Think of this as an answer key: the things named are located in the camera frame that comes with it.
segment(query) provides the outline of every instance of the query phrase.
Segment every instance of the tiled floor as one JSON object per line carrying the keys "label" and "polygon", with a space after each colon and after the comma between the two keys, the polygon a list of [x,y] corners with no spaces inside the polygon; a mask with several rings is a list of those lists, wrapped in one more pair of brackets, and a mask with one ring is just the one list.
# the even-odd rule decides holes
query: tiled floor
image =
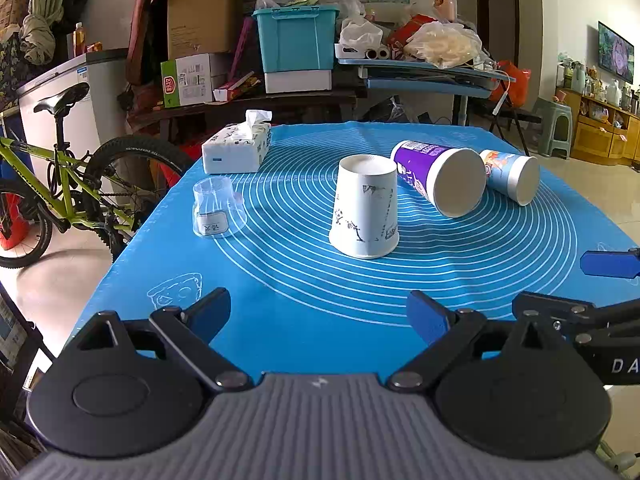
{"label": "tiled floor", "polygon": [[[640,245],[640,174],[623,166],[538,158]],[[0,269],[0,281],[25,317],[39,327],[46,345],[58,354],[110,265],[110,253],[94,233],[71,229],[61,235],[54,229],[52,243],[39,262],[27,269]],[[46,370],[49,361],[38,354],[35,365]],[[612,388],[610,394],[614,416],[607,443],[616,452],[640,451],[640,386]],[[640,472],[640,466],[633,471]]]}

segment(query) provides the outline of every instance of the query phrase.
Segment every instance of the bicycle frame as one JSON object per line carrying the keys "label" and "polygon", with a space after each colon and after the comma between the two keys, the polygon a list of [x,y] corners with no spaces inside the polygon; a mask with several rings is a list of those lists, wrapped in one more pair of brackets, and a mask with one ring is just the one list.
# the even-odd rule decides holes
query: bicycle frame
{"label": "bicycle frame", "polygon": [[[18,158],[14,153],[15,151],[28,153],[29,155],[36,156],[37,158],[43,158],[49,162],[54,162],[55,157],[58,157],[58,167],[60,168],[60,183],[62,186],[62,200],[54,198],[47,186],[45,186],[33,172]],[[104,225],[100,222],[91,222],[86,218],[84,212],[77,212],[74,208],[73,201],[71,200],[71,188],[69,182],[75,181],[76,184],[99,203],[102,203],[100,195],[88,186],[80,175],[76,172],[76,168],[86,168],[86,162],[78,160],[71,156],[67,156],[62,151],[54,152],[52,150],[46,150],[37,146],[32,146],[20,140],[8,139],[6,137],[0,137],[0,156],[7,161],[9,166],[20,175],[22,180],[36,192],[36,194],[44,200],[44,202],[53,210],[60,218],[68,220],[73,224],[82,224],[85,227],[96,229],[103,228]],[[119,179],[107,177],[115,184],[119,184]],[[130,230],[133,227],[134,219],[130,215],[126,214],[122,209],[115,206],[113,213],[124,222],[124,224],[116,224],[113,227],[118,230]]]}

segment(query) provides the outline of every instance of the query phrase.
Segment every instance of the gray ribbed surface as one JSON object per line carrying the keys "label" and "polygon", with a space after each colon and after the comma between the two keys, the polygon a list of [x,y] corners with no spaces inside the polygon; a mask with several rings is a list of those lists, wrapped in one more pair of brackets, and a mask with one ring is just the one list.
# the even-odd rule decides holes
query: gray ribbed surface
{"label": "gray ribbed surface", "polygon": [[216,398],[186,436],[145,456],[96,462],[50,453],[23,480],[590,480],[617,478],[591,453],[517,462],[447,431],[425,400],[374,375],[270,374]]}

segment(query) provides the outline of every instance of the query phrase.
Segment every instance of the green and white box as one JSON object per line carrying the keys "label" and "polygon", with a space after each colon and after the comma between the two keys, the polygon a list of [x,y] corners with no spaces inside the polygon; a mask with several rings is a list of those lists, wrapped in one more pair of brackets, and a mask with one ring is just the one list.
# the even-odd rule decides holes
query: green and white box
{"label": "green and white box", "polygon": [[164,107],[210,103],[213,91],[226,83],[227,54],[196,54],[161,63]]}

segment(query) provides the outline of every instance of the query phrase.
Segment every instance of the white paper cup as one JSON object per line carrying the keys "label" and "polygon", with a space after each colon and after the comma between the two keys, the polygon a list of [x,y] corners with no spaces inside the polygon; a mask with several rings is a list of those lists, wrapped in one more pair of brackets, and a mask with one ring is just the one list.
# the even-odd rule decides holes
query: white paper cup
{"label": "white paper cup", "polygon": [[534,156],[484,150],[487,185],[521,206],[531,203],[540,186],[540,164]]}
{"label": "white paper cup", "polygon": [[341,160],[331,245],[347,256],[372,260],[389,254],[399,240],[396,165],[378,155]]}
{"label": "white paper cup", "polygon": [[403,140],[391,152],[391,160],[398,176],[449,218],[473,211],[484,193],[484,163],[469,148]]}

